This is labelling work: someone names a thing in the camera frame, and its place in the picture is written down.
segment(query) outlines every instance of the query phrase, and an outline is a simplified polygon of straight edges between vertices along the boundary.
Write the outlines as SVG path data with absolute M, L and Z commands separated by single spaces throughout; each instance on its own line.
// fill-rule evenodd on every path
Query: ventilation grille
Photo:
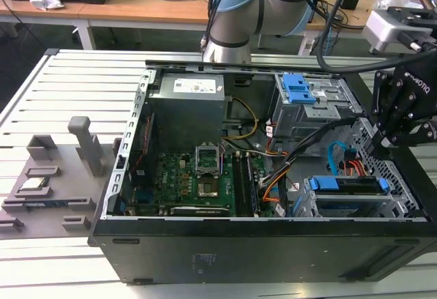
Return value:
M 374 157 L 369 156 L 367 152 L 362 149 L 364 144 L 368 140 L 370 140 L 370 136 L 366 128 L 355 128 L 355 131 L 356 132 L 354 132 L 354 140 L 351 144 L 359 151 L 363 162 L 369 169 L 369 172 L 371 172 L 371 175 L 376 177 L 383 177 L 391 181 L 394 186 L 391 194 L 404 197 L 404 204 L 408 208 L 408 210 L 418 210 L 419 205 L 414 200 L 414 197 L 402 180 L 396 166 L 390 161 L 375 159 Z

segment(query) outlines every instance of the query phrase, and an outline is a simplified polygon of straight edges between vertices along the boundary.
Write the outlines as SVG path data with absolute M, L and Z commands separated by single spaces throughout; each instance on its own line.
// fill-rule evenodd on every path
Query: open computer tower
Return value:
M 383 279 L 436 250 L 437 192 L 367 153 L 370 104 L 357 74 L 147 61 L 92 240 L 125 283 Z

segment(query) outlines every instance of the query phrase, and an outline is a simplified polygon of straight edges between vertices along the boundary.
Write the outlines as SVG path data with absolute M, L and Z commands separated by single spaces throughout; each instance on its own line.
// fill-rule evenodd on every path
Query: slotted metal table surface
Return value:
M 101 143 L 123 134 L 146 59 L 199 61 L 198 53 L 60 50 L 45 55 L 0 114 L 0 203 L 29 157 L 33 134 L 74 144 L 73 115 L 86 115 Z M 333 65 L 380 59 L 330 57 Z M 317 66 L 314 57 L 254 55 L 253 63 Z M 361 74 L 372 89 L 373 73 Z M 434 183 L 437 147 L 412 149 Z M 292 264 L 293 253 L 290 252 Z M 437 254 L 424 255 L 379 283 L 126 286 L 86 238 L 0 241 L 0 298 L 437 298 Z

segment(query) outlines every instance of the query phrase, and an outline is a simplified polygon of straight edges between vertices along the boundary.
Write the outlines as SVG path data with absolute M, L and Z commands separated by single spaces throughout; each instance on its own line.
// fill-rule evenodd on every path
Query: power supply label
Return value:
M 176 79 L 173 87 L 175 93 L 215 94 L 215 79 Z

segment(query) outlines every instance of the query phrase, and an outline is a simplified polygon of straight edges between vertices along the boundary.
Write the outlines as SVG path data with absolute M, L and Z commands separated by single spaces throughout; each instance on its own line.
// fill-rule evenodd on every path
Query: dark floor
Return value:
M 27 30 L 18 25 L 19 36 L 16 39 L 0 38 L 0 111 L 20 87 L 44 53 L 44 49 L 27 34 Z M 72 27 L 33 25 L 32 32 L 48 48 L 81 49 L 80 44 L 72 41 Z M 107 28 L 94 28 L 97 48 L 100 50 L 138 50 L 138 51 L 179 51 L 197 52 L 201 31 L 167 31 L 160 29 L 142 29 L 143 43 L 134 43 L 132 29 L 114 29 L 117 44 L 111 43 L 111 32 Z M 257 48 L 257 37 L 251 40 L 253 53 L 295 55 L 300 46 L 300 36 L 275 38 L 268 36 L 266 48 Z M 348 57 L 368 57 L 368 43 L 364 40 L 339 39 L 331 55 Z

